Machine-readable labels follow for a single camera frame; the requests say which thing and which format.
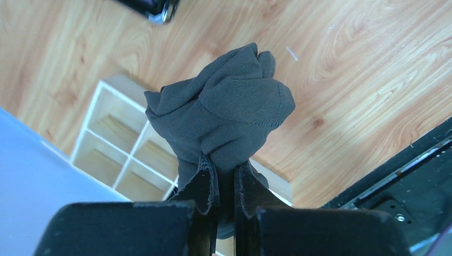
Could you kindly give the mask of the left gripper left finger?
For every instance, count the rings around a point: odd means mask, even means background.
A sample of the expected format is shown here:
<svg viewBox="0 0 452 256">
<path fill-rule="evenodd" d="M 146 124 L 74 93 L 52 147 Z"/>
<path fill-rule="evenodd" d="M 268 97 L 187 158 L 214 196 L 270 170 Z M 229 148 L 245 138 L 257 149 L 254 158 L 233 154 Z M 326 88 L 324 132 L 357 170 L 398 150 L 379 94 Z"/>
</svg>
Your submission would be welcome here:
<svg viewBox="0 0 452 256">
<path fill-rule="evenodd" d="M 35 255 L 212 255 L 219 191 L 212 161 L 161 202 L 72 203 L 50 220 Z"/>
</svg>

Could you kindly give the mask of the grey underwear white waistband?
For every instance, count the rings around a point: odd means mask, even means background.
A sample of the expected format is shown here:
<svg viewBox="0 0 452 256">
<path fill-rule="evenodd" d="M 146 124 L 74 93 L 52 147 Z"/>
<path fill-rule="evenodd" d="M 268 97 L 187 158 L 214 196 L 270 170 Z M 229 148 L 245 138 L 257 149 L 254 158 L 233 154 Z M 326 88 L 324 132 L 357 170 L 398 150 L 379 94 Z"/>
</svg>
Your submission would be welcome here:
<svg viewBox="0 0 452 256">
<path fill-rule="evenodd" d="M 250 43 L 218 57 L 196 77 L 146 91 L 146 116 L 178 160 L 178 186 L 198 170 L 199 156 L 215 165 L 220 217 L 217 236 L 233 235 L 234 169 L 247 162 L 294 111 L 290 89 L 274 79 L 276 61 Z"/>
</svg>

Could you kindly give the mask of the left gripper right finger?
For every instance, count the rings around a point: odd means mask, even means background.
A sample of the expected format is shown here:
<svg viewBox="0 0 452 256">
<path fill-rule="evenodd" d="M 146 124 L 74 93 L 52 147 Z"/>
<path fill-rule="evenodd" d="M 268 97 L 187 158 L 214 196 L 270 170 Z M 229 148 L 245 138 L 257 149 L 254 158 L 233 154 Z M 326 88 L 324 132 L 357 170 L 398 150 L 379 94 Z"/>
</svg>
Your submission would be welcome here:
<svg viewBox="0 0 452 256">
<path fill-rule="evenodd" d="M 409 255 L 391 215 L 375 210 L 296 209 L 249 162 L 235 168 L 236 255 Z"/>
</svg>

